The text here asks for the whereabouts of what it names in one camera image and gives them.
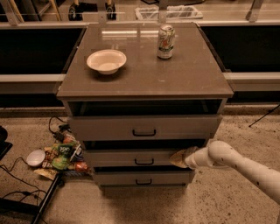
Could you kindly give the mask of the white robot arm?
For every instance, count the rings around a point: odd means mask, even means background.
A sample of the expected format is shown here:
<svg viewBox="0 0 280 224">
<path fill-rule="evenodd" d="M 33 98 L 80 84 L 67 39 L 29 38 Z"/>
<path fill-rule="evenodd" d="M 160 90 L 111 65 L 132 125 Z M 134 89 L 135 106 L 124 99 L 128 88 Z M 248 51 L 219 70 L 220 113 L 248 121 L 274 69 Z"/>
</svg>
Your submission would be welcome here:
<svg viewBox="0 0 280 224">
<path fill-rule="evenodd" d="M 192 170 L 200 167 L 233 168 L 280 204 L 280 172 L 244 157 L 223 141 L 213 141 L 204 148 L 193 146 L 179 150 L 171 155 L 170 162 L 177 167 Z"/>
</svg>

